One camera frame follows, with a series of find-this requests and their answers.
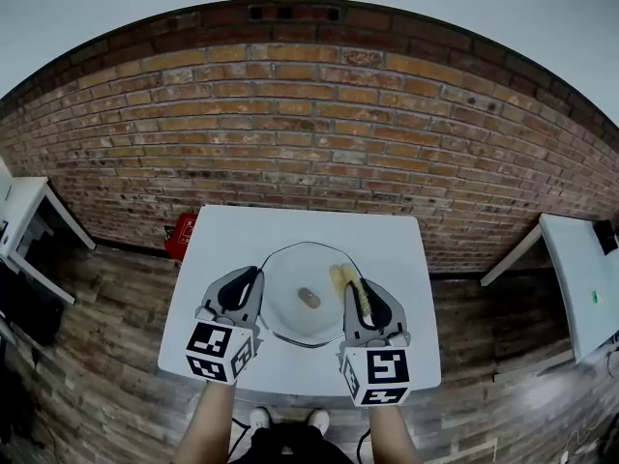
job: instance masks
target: brush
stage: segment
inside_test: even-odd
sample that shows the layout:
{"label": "brush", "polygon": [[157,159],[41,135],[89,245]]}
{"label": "brush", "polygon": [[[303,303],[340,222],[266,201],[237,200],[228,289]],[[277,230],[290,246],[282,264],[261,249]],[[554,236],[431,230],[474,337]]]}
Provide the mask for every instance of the brush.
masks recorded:
{"label": "brush", "polygon": [[352,282],[353,287],[357,289],[357,297],[359,298],[362,316],[366,318],[371,315],[368,294],[361,283],[361,277],[357,273],[357,269],[352,264],[344,263],[342,265],[332,265],[329,268],[329,275],[331,276],[331,282],[342,304],[344,303],[346,285]]}

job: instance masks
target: human arm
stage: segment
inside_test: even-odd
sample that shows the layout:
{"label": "human arm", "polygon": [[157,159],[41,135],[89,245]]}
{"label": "human arm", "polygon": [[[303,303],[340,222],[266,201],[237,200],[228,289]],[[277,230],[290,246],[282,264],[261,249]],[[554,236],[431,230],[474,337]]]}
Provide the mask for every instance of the human arm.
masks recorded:
{"label": "human arm", "polygon": [[208,383],[172,464],[225,464],[228,461],[235,385]]}
{"label": "human arm", "polygon": [[370,407],[369,430],[375,464],[422,464],[398,406]]}

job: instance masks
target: black pants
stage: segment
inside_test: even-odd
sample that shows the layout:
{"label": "black pants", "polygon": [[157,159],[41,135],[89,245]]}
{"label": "black pants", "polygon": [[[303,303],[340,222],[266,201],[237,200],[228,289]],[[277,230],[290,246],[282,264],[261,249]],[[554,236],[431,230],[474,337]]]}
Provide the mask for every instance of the black pants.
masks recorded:
{"label": "black pants", "polygon": [[351,464],[346,454],[322,438],[314,426],[300,426],[286,436],[286,444],[293,455],[281,455],[283,440],[273,430],[259,428],[251,437],[251,449],[235,461],[236,464],[271,464],[296,462],[298,464]]}

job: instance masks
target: glass plate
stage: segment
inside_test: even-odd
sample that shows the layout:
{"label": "glass plate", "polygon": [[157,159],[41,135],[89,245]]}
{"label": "glass plate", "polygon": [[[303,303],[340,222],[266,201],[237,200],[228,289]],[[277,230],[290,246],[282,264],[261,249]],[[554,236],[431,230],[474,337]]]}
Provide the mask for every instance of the glass plate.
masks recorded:
{"label": "glass plate", "polygon": [[262,267],[260,318],[274,336],[316,348],[343,337],[343,285],[333,269],[355,267],[342,251],[299,243],[272,254]]}

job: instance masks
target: shoe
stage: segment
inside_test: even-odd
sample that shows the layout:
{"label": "shoe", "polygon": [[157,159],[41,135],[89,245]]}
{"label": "shoe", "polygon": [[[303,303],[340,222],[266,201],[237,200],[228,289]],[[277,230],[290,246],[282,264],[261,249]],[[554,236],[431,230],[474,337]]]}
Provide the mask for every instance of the shoe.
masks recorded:
{"label": "shoe", "polygon": [[264,407],[256,407],[250,413],[250,426],[253,431],[259,428],[269,429],[271,427],[271,417]]}
{"label": "shoe", "polygon": [[308,426],[318,428],[324,437],[327,429],[329,429],[329,413],[324,409],[316,409],[309,415]]}

